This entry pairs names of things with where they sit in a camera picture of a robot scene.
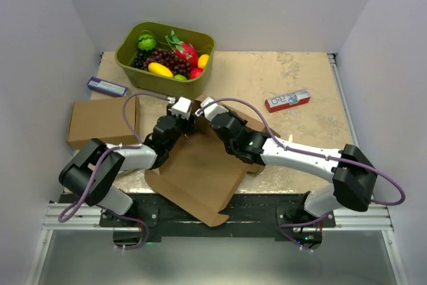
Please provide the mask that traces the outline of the green toy lime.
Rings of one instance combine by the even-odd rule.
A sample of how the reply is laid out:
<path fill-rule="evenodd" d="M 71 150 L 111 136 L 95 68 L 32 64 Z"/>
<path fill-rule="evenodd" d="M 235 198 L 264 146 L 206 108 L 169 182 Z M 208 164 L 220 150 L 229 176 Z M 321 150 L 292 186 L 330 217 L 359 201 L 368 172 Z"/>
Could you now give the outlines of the green toy lime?
<path fill-rule="evenodd" d="M 184 75 L 177 74 L 174 76 L 175 79 L 187 81 L 187 78 Z"/>

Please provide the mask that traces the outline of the orange toy fruit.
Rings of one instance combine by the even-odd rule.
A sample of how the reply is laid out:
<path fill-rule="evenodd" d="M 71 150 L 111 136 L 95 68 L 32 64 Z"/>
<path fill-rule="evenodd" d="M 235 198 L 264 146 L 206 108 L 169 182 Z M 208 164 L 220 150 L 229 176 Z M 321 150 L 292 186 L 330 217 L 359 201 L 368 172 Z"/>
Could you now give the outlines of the orange toy fruit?
<path fill-rule="evenodd" d="M 199 56 L 199 59 L 197 61 L 197 66 L 201 69 L 204 69 L 209 61 L 209 55 L 203 54 Z"/>

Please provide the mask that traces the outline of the black toy grapes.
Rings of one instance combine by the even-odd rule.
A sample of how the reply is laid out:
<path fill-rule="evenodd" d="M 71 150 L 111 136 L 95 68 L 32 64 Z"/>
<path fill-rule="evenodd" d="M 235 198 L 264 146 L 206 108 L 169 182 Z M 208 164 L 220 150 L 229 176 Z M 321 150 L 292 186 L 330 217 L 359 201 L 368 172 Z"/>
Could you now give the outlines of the black toy grapes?
<path fill-rule="evenodd" d="M 136 69 L 147 70 L 146 60 L 150 57 L 151 51 L 138 51 L 131 66 Z"/>

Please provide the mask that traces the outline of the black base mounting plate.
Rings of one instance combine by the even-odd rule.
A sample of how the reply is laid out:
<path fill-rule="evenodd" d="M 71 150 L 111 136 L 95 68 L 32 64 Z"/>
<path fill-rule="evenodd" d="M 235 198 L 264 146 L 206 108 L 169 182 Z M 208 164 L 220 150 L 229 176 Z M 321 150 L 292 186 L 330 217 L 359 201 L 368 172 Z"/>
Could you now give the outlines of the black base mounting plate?
<path fill-rule="evenodd" d="M 139 219 L 149 228 L 150 242 L 166 237 L 201 238 L 273 238 L 285 241 L 288 236 L 311 249 L 322 242 L 325 228 L 333 228 L 335 219 L 329 215 L 319 224 L 301 229 L 281 229 L 287 215 L 297 208 L 301 194 L 235 194 L 223 210 L 228 220 L 209 227 L 159 194 L 132 194 L 139 205 Z"/>

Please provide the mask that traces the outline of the pink toy dragon fruit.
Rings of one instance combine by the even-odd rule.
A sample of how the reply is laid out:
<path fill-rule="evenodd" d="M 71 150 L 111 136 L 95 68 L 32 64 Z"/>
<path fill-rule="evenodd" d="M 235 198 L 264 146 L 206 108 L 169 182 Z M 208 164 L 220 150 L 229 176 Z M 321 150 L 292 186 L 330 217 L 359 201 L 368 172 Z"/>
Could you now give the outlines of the pink toy dragon fruit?
<path fill-rule="evenodd" d="M 178 58 L 187 61 L 192 67 L 197 67 L 199 55 L 193 45 L 180 40 L 174 31 L 171 31 L 170 36 L 166 35 L 165 40 Z"/>

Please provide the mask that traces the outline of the red toy apple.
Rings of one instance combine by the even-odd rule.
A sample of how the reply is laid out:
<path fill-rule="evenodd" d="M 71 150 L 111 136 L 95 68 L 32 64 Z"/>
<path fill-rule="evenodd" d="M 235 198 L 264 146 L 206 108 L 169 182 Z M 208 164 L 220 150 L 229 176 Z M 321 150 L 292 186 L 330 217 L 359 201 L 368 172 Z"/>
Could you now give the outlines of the red toy apple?
<path fill-rule="evenodd" d="M 189 73 L 189 79 L 195 79 L 203 73 L 203 68 L 195 67 Z"/>

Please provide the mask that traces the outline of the green toy melon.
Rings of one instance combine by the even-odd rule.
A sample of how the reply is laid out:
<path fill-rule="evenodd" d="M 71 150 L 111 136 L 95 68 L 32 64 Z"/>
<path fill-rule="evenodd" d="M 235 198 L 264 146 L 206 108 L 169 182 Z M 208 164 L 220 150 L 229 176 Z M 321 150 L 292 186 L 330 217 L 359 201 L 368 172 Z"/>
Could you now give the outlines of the green toy melon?
<path fill-rule="evenodd" d="M 156 38 L 149 33 L 141 34 L 137 40 L 137 48 L 141 51 L 151 51 L 156 45 Z"/>

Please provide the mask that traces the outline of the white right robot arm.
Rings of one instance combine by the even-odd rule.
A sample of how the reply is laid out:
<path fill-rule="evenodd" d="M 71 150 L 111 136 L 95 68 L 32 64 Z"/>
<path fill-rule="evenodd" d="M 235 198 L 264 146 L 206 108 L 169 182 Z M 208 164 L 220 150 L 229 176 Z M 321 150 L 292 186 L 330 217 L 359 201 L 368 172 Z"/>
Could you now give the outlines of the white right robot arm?
<path fill-rule="evenodd" d="M 319 190 L 306 192 L 299 204 L 285 213 L 287 222 L 311 227 L 325 213 L 341 207 L 367 211 L 376 175 L 356 146 L 347 144 L 338 150 L 291 143 L 269 130 L 250 129 L 246 120 L 218 103 L 203 114 L 223 141 L 226 152 L 244 163 L 291 168 L 328 182 Z"/>

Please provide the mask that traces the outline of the purple rectangular box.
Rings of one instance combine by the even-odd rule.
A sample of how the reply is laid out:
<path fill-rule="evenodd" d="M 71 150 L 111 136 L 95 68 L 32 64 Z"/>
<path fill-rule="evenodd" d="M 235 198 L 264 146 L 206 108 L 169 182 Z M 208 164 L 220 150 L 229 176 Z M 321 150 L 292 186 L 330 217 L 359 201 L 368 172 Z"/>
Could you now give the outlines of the purple rectangular box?
<path fill-rule="evenodd" d="M 129 88 L 97 77 L 91 77 L 87 87 L 94 92 L 102 93 L 110 97 L 125 97 Z"/>

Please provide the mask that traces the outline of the dark purple toy grapes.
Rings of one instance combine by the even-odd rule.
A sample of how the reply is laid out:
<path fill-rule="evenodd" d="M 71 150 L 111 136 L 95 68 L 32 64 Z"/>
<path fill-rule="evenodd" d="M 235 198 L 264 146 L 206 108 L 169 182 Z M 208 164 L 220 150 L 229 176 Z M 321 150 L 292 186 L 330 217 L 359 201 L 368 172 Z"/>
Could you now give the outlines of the dark purple toy grapes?
<path fill-rule="evenodd" d="M 172 73 L 175 75 L 180 74 L 184 75 L 189 79 L 189 73 L 193 67 L 185 60 L 177 57 L 176 54 L 165 49 L 156 49 L 151 53 L 151 57 L 146 60 L 147 66 L 151 62 L 160 63 L 168 67 Z"/>

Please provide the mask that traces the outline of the red white snack packet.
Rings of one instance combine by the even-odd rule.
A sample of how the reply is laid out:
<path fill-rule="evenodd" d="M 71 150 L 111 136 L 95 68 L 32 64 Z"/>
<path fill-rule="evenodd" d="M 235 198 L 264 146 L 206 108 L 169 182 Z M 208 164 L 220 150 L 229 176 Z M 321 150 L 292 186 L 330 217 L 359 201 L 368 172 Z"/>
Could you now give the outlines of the red white snack packet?
<path fill-rule="evenodd" d="M 310 93 L 306 89 L 285 93 L 265 100 L 265 107 L 270 112 L 277 112 L 291 107 L 304 105 L 311 99 Z"/>

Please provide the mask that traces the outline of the aluminium frame rail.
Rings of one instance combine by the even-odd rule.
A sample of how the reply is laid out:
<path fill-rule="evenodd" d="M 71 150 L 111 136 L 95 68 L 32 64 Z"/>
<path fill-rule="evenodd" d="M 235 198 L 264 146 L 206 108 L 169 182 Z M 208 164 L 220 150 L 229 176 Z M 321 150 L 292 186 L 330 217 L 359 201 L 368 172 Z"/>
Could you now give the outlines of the aluminium frame rail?
<path fill-rule="evenodd" d="M 334 211 L 336 228 L 347 231 L 392 231 L 393 224 L 387 206 L 371 205 L 367 212 L 349 209 Z"/>

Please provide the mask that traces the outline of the olive green plastic bin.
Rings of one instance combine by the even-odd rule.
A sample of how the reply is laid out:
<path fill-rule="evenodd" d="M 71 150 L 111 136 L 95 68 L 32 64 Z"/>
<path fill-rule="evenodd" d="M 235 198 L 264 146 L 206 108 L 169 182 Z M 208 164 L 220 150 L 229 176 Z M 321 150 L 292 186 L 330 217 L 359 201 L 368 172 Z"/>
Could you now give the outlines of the olive green plastic bin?
<path fill-rule="evenodd" d="M 137 55 L 137 40 L 139 36 L 148 33 L 154 36 L 157 44 L 162 49 L 165 49 L 167 47 L 165 36 L 172 31 L 175 31 L 179 38 L 194 45 L 198 53 L 209 55 L 207 66 L 199 77 L 185 81 L 131 66 Z M 215 50 L 216 41 L 211 35 L 153 21 L 145 21 L 138 23 L 131 29 L 115 52 L 115 61 L 124 70 L 134 87 L 169 96 L 184 96 L 189 99 L 195 99 L 204 92 L 209 81 Z"/>

